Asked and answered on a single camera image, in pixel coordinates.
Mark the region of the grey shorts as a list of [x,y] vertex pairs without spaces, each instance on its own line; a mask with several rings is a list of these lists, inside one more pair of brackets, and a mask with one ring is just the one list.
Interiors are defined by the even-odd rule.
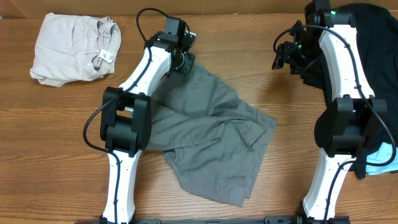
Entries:
[[164,153],[185,191],[235,206],[251,196],[277,126],[199,63],[152,96],[148,149]]

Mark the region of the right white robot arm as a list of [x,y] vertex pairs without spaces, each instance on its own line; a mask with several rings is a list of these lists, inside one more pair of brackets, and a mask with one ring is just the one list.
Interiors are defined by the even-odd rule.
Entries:
[[294,75],[323,75],[330,91],[326,110],[317,119],[314,137],[320,149],[308,194],[292,217],[266,217],[267,223],[348,223],[335,205],[350,167],[384,126],[387,105],[375,97],[357,48],[354,15],[337,11],[328,1],[305,6],[305,20],[287,30],[290,42],[275,40],[273,69],[289,64]]

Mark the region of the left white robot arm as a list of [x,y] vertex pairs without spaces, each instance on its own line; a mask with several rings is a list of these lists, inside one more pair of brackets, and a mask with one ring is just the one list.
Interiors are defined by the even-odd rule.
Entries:
[[134,187],[137,165],[147,147],[152,128],[151,95],[161,79],[173,70],[189,74],[195,59],[189,52],[196,41],[193,32],[183,37],[158,32],[151,47],[131,76],[103,94],[100,137],[109,150],[108,199],[100,223],[133,223],[136,207]]

